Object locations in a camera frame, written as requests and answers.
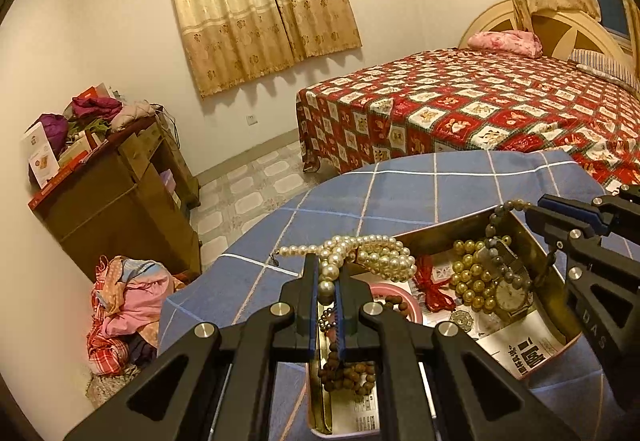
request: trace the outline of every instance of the tiled floor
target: tiled floor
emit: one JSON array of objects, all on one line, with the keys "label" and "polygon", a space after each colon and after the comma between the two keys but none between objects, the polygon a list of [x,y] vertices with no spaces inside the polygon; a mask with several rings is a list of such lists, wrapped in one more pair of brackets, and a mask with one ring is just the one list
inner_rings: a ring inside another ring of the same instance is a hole
[{"label": "tiled floor", "polygon": [[304,173],[295,142],[204,185],[201,204],[191,212],[191,225],[202,241],[203,270],[265,215],[336,175],[327,164]]}]

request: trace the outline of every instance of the red ribbon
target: red ribbon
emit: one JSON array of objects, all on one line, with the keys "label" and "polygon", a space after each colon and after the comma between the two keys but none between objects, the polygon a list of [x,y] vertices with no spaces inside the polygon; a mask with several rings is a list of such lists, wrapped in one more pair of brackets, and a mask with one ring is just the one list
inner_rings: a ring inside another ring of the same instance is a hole
[{"label": "red ribbon", "polygon": [[415,261],[415,265],[418,271],[415,272],[414,280],[415,284],[422,293],[424,293],[424,303],[428,309],[436,313],[447,309],[454,311],[456,309],[456,303],[454,300],[440,291],[440,288],[449,283],[449,279],[442,282],[434,282],[431,280],[431,273],[433,272],[433,262],[431,257],[425,255]]}]

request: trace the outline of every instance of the baseboard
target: baseboard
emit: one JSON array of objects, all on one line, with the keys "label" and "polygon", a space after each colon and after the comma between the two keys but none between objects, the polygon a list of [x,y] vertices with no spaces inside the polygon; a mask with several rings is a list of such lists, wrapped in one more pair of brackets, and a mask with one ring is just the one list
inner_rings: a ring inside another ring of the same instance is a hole
[{"label": "baseboard", "polygon": [[267,155],[278,148],[282,148],[287,146],[290,143],[298,140],[298,129],[294,128],[285,134],[280,134],[264,143],[260,143],[260,145],[254,146],[249,150],[246,150],[237,156],[230,157],[226,161],[222,163],[212,166],[211,168],[204,170],[200,174],[196,175],[200,186],[204,186],[207,183],[213,181],[213,179],[218,179],[223,175],[228,174],[229,172],[233,172],[233,170],[238,169],[242,165],[246,165],[247,163],[251,163],[251,161],[255,161],[259,157]]}]

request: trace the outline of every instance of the coin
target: coin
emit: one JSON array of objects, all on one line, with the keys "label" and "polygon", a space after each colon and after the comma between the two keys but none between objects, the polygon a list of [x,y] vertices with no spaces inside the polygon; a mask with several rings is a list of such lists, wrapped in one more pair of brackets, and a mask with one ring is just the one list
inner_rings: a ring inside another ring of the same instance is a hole
[{"label": "coin", "polygon": [[453,311],[449,317],[449,321],[462,328],[463,331],[469,332],[474,324],[474,318],[466,311]]}]

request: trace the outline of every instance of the blue plaid tablecloth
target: blue plaid tablecloth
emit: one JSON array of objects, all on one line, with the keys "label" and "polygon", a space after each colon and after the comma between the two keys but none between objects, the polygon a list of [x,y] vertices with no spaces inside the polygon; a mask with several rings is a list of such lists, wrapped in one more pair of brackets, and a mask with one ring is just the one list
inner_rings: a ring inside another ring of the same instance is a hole
[{"label": "blue plaid tablecloth", "polygon": [[[277,268],[267,265],[275,247],[321,244],[333,235],[396,235],[508,199],[536,202],[545,193],[590,202],[604,190],[559,150],[424,154],[340,175],[265,217],[200,278],[169,297],[160,317],[160,351],[197,323],[225,327],[277,301],[282,284],[297,277],[303,263],[293,257],[280,259]],[[621,237],[606,237],[603,246],[640,259],[640,247]],[[563,274],[564,264],[559,255]],[[302,365],[279,365],[273,402],[280,406],[272,411],[271,440],[317,439],[306,425],[305,377]],[[584,338],[533,373],[528,385],[583,440],[605,439],[622,414]]]}]

